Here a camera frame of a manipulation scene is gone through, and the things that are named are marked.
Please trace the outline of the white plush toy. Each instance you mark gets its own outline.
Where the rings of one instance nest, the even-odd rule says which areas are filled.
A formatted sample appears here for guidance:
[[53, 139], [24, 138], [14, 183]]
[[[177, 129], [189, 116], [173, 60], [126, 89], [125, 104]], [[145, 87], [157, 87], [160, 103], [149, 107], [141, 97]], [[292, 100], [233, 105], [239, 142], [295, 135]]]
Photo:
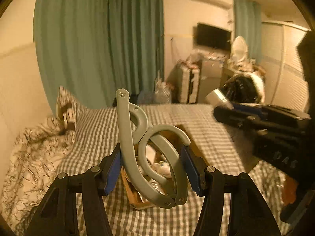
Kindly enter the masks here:
[[171, 178], [170, 165], [167, 162], [155, 162], [152, 169], [165, 178]]

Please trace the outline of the white oval mirror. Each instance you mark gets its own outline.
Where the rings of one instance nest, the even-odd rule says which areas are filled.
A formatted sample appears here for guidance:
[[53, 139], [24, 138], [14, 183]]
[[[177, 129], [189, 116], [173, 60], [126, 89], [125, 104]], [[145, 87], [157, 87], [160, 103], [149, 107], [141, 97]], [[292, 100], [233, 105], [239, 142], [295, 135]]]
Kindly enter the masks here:
[[231, 59], [235, 64], [245, 62], [248, 58], [248, 45], [242, 36], [238, 36], [231, 46]]

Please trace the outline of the white suitcase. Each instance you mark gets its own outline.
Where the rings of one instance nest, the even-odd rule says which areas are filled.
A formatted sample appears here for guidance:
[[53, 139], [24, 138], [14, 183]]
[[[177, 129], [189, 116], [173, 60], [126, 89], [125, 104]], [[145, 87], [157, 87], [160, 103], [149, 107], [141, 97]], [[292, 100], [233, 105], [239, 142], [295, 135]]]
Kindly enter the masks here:
[[197, 102], [199, 90], [200, 69], [189, 68], [186, 65], [181, 65], [177, 73], [179, 103], [193, 104]]

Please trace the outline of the white louvered wardrobe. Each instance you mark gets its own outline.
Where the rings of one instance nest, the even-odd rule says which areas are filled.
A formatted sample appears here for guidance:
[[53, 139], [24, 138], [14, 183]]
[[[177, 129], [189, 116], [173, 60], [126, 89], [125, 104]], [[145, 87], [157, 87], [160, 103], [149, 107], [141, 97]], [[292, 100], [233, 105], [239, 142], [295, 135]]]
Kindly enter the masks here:
[[282, 21], [262, 23], [265, 103], [306, 111], [308, 84], [297, 47], [309, 29]]

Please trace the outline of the small silver roll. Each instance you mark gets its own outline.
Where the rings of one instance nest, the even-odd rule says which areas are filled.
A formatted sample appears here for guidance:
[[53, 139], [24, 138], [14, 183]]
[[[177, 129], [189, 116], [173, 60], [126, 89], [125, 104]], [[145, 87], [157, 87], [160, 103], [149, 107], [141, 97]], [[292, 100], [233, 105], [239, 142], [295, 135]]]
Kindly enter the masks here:
[[233, 109], [234, 106], [228, 98], [221, 92], [220, 89], [214, 89], [205, 97], [205, 103], [215, 107], [225, 107], [226, 109]]

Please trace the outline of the patterned pillow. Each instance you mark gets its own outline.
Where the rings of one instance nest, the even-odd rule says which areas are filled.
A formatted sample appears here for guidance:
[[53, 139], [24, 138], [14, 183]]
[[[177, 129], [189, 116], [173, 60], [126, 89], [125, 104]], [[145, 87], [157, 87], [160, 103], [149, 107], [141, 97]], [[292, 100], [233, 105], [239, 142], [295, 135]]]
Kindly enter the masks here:
[[79, 116], [87, 111], [87, 107], [63, 86], [59, 87], [56, 99], [56, 116], [66, 131], [74, 131]]

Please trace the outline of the white mini fridge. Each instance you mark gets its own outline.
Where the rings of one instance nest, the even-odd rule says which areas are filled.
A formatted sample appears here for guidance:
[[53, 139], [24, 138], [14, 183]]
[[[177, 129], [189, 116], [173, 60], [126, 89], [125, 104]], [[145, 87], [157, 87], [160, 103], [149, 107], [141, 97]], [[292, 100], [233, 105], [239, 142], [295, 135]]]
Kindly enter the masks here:
[[222, 87], [227, 79], [228, 75], [224, 73], [224, 62], [202, 60], [197, 102], [204, 103], [206, 96], [214, 89]]

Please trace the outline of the black wall television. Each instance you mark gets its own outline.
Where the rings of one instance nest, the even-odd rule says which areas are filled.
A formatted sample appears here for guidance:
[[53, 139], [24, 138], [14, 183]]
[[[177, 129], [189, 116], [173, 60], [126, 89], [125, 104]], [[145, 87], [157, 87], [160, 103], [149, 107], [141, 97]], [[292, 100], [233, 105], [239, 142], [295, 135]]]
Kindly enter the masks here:
[[196, 28], [196, 44], [214, 49], [230, 51], [231, 32], [199, 22]]

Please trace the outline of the black white floral blanket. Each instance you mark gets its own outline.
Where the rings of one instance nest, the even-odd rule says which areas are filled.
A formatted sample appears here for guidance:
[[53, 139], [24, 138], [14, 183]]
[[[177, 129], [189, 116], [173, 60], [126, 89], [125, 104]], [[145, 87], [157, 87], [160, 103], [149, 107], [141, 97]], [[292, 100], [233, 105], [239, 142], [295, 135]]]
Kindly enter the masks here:
[[1, 214], [16, 235], [24, 235], [58, 166], [74, 144], [75, 124], [48, 117], [16, 138], [1, 193]]

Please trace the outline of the green curtain right window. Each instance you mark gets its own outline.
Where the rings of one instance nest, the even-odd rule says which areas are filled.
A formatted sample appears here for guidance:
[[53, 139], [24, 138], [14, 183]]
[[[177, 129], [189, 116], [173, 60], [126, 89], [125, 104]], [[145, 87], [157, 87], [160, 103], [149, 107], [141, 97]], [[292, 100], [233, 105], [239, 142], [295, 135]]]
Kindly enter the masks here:
[[248, 45], [250, 59], [262, 59], [262, 10], [253, 0], [234, 0], [235, 37], [242, 36]]

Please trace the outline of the cardboard box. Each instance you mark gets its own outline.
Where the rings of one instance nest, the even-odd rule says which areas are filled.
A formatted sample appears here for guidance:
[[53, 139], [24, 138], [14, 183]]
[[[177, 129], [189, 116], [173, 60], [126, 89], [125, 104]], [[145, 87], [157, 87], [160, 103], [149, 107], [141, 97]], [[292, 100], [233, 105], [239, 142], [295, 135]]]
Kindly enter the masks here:
[[[201, 157], [205, 159], [205, 156], [203, 155], [202, 151], [199, 149], [197, 144], [194, 142], [193, 137], [191, 134], [188, 133], [187, 129], [184, 127], [184, 125], [178, 124], [176, 125], [177, 128], [184, 131], [187, 136], [191, 140], [190, 149], [194, 152], [194, 154], [198, 157]], [[170, 131], [164, 131], [160, 133], [162, 136], [164, 136], [176, 149], [177, 152], [181, 152], [181, 148], [183, 147], [181, 139], [173, 132]], [[170, 171], [170, 165], [167, 162], [166, 158], [163, 156], [162, 152], [156, 147], [152, 141], [149, 141], [146, 146], [146, 158], [148, 160], [148, 163], [153, 169], [153, 171], [157, 172], [164, 178], [166, 178], [170, 183], [174, 183], [174, 179], [171, 177], [171, 171]], [[153, 181], [139, 166], [140, 172], [146, 178], [146, 180], [151, 183], [157, 190], [159, 190], [162, 194], [166, 194], [165, 189], [157, 182]], [[129, 204], [132, 208], [136, 210], [144, 210], [151, 207], [154, 207], [155, 204], [149, 202], [146, 200], [133, 186], [131, 181], [129, 180], [129, 177], [127, 173], [125, 172], [125, 169], [121, 169], [121, 177], [122, 182], [125, 188], [125, 191], [127, 193], [127, 198], [129, 201]]]

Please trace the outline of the white sock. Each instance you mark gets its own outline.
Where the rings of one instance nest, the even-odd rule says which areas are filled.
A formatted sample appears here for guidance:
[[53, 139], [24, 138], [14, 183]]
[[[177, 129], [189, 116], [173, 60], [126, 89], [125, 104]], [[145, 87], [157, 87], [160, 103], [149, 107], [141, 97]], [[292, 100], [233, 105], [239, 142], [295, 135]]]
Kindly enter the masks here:
[[[145, 156], [146, 156], [146, 160], [147, 160], [150, 168], [152, 168], [152, 165], [155, 163], [156, 155], [157, 155], [157, 151], [152, 146], [147, 144], [146, 149], [145, 149]], [[142, 163], [139, 160], [139, 156], [137, 156], [137, 164], [138, 164], [138, 168], [139, 168], [141, 174], [147, 175], [147, 173], [142, 168]]]

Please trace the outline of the green curtain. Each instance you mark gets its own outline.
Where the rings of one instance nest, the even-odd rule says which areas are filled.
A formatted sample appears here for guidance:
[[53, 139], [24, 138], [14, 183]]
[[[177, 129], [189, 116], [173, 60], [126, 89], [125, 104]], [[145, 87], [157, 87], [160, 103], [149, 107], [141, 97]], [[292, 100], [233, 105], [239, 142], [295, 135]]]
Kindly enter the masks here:
[[92, 109], [164, 73], [163, 0], [36, 0], [34, 41], [51, 109], [60, 87]]

